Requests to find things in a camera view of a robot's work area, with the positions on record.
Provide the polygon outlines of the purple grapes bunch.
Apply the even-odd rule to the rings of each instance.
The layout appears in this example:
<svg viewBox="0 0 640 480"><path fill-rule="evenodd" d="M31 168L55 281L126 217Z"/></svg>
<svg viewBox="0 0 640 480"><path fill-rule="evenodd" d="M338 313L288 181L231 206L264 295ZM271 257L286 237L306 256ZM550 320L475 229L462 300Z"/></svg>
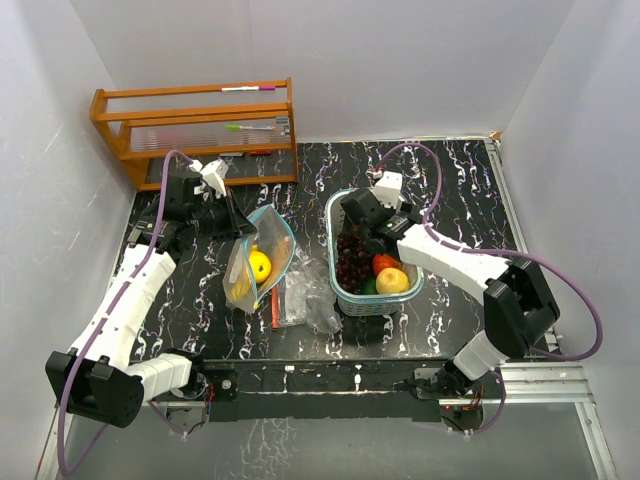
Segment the purple grapes bunch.
<svg viewBox="0 0 640 480"><path fill-rule="evenodd" d="M338 285L348 293L361 294L373 277L373 255L354 234L341 233L336 242L335 274Z"/></svg>

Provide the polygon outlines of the orange pumpkin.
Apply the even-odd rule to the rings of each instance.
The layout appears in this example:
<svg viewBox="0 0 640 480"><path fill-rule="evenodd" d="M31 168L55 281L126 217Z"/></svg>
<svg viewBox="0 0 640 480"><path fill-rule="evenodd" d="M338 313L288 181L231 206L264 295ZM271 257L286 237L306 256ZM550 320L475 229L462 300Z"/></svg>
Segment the orange pumpkin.
<svg viewBox="0 0 640 480"><path fill-rule="evenodd" d="M394 268L403 270L403 264L398 259L388 254L376 254L372 261L372 270L375 276L378 276L383 270Z"/></svg>

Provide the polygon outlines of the orange zip plastic bag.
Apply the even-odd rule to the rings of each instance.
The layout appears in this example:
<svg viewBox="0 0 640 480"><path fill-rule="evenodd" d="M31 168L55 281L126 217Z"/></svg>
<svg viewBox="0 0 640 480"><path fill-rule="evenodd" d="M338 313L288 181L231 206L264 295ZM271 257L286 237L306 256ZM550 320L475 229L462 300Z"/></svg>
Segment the orange zip plastic bag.
<svg viewBox="0 0 640 480"><path fill-rule="evenodd" d="M276 328L306 325L323 335L334 335L342 329L336 312L337 296L324 261L297 247L277 289Z"/></svg>

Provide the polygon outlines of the green white marker pen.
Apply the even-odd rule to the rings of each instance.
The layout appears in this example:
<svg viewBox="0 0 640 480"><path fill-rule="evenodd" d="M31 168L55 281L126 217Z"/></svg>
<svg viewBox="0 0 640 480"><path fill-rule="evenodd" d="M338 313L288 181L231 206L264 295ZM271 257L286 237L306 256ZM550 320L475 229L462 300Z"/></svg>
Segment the green white marker pen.
<svg viewBox="0 0 640 480"><path fill-rule="evenodd" d="M276 131L275 126L269 125L239 125L239 124L227 124L225 125L227 131Z"/></svg>

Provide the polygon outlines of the yellow lemon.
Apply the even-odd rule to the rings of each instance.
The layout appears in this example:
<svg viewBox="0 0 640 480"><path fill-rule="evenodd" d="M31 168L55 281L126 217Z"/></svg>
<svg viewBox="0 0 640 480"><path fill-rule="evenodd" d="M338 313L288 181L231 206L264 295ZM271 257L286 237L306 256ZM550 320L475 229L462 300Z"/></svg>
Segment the yellow lemon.
<svg viewBox="0 0 640 480"><path fill-rule="evenodd" d="M249 254L249 263L257 284L264 283L272 271L270 258L259 250L252 250Z"/></svg>

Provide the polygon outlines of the aluminium frame rail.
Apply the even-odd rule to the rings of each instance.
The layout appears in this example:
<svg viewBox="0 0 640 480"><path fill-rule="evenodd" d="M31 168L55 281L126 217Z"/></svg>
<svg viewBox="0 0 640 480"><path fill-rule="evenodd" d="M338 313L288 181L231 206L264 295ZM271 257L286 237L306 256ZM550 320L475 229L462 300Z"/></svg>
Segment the aluminium frame rail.
<svg viewBox="0 0 640 480"><path fill-rule="evenodd" d="M500 146L498 132L491 133L485 140L485 147L515 243L518 249L526 252L528 248L508 190ZM596 477L598 479L618 477L598 418L596 401L581 364L535 359L509 363L502 372L506 377L505 386L509 404L568 403L573 405Z"/></svg>

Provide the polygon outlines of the yellow banana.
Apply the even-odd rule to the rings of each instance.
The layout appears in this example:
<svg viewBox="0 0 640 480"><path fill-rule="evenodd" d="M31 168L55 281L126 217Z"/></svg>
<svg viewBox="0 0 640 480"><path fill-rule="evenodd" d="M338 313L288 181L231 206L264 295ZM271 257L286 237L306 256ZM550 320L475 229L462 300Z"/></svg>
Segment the yellow banana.
<svg viewBox="0 0 640 480"><path fill-rule="evenodd" d="M253 271L251 266L244 260L236 260L230 270L228 279L229 291L228 299L231 302L240 302L252 289Z"/></svg>

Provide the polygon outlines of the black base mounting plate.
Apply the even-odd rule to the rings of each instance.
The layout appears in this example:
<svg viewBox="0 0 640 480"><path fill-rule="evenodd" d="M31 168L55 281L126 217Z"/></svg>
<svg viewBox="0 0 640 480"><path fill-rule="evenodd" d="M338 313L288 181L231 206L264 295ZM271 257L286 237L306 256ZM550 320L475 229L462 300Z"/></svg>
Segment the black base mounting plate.
<svg viewBox="0 0 640 480"><path fill-rule="evenodd" d="M206 360L213 421L398 418L476 428L501 386L487 374L465 395L440 390L442 360Z"/></svg>

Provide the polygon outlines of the red orange peach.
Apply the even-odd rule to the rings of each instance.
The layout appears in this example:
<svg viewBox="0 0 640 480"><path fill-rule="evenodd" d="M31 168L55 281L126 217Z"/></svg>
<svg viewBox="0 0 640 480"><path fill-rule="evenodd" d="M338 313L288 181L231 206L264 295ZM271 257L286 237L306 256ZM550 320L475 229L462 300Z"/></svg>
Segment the red orange peach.
<svg viewBox="0 0 640 480"><path fill-rule="evenodd" d="M276 271L285 271L293 256L294 242L291 236L279 240L273 249L272 265Z"/></svg>

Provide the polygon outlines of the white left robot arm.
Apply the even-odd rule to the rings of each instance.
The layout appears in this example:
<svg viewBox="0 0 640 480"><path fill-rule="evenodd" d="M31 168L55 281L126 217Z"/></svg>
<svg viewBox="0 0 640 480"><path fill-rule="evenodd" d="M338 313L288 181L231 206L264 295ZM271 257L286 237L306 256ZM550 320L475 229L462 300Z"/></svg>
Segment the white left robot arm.
<svg viewBox="0 0 640 480"><path fill-rule="evenodd" d="M207 376L196 368L196 355L171 349L133 364L130 353L157 294L196 239L236 240L255 231L220 164L169 175L134 224L97 312L67 351L52 352L46 362L61 413L124 428L159 395L200 396Z"/></svg>

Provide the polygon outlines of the blue zip top bag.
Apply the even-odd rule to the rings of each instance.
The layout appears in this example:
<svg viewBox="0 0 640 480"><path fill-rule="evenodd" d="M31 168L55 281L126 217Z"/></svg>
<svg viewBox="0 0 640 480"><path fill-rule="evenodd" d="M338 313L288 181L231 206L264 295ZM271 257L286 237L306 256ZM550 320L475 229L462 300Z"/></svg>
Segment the blue zip top bag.
<svg viewBox="0 0 640 480"><path fill-rule="evenodd" d="M284 278L294 256L295 238L272 205L252 212L249 221L256 231L234 243L222 285L229 308L253 314Z"/></svg>

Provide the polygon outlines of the green lime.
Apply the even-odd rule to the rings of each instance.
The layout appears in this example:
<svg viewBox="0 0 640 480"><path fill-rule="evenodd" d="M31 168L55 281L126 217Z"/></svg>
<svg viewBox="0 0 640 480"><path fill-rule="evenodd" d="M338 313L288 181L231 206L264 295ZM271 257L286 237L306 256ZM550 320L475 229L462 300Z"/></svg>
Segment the green lime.
<svg viewBox="0 0 640 480"><path fill-rule="evenodd" d="M369 278L367 279L360 290L360 294L361 295L377 295L377 287L376 287L376 279L375 278Z"/></svg>

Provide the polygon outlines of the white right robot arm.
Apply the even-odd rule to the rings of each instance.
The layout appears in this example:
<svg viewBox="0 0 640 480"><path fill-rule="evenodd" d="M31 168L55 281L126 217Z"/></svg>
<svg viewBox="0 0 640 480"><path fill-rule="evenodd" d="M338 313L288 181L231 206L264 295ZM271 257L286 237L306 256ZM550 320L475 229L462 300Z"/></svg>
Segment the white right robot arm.
<svg viewBox="0 0 640 480"><path fill-rule="evenodd" d="M339 205L366 252L389 254L405 267L432 273L464 290L483 308L483 329L434 376L418 380L418 389L471 395L485 374L527 356L559 318L559 307L536 262L472 250L420 224L416 206L399 202L386 207L369 188L344 194Z"/></svg>

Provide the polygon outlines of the pink white marker pen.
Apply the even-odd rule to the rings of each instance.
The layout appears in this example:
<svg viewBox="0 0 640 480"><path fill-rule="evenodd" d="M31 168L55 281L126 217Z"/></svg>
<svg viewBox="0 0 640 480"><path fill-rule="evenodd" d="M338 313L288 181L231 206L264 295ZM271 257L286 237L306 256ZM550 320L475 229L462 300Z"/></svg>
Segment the pink white marker pen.
<svg viewBox="0 0 640 480"><path fill-rule="evenodd" d="M261 91L275 91L277 87L275 85L243 85L234 87L222 87L221 93L233 93L233 92L261 92Z"/></svg>

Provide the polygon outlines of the yellow apple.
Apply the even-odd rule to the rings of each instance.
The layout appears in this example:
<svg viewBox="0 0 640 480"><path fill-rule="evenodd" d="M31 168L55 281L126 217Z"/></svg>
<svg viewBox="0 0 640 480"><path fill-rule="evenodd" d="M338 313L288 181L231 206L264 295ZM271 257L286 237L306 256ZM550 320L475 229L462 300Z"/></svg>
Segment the yellow apple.
<svg viewBox="0 0 640 480"><path fill-rule="evenodd" d="M400 269L388 267L381 270L376 277L376 291L378 294L400 294L406 292L409 288L409 278Z"/></svg>

